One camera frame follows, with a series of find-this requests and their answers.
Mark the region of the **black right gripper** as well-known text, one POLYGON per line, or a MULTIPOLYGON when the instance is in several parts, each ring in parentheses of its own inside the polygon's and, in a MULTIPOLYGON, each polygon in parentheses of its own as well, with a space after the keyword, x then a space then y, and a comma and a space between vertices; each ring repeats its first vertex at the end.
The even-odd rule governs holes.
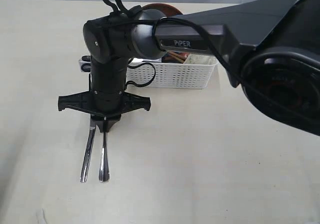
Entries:
POLYGON ((91 114, 89 129, 98 128, 101 133, 107 133, 121 119, 121 114, 150 110, 149 97, 125 92, 128 58, 116 58, 107 63, 92 58, 90 63, 89 91, 60 96, 58 111, 73 109, 91 114))

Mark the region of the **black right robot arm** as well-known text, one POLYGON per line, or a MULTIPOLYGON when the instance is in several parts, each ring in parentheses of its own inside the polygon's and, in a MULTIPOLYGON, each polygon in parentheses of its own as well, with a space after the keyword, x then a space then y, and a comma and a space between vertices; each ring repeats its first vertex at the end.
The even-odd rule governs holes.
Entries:
POLYGON ((255 0, 166 17, 121 0, 112 12, 83 26, 90 53, 90 88, 60 96, 59 111, 73 109, 114 119, 150 99, 126 92, 134 58, 158 59, 170 51, 210 55, 266 116, 320 133, 320 0, 255 0))

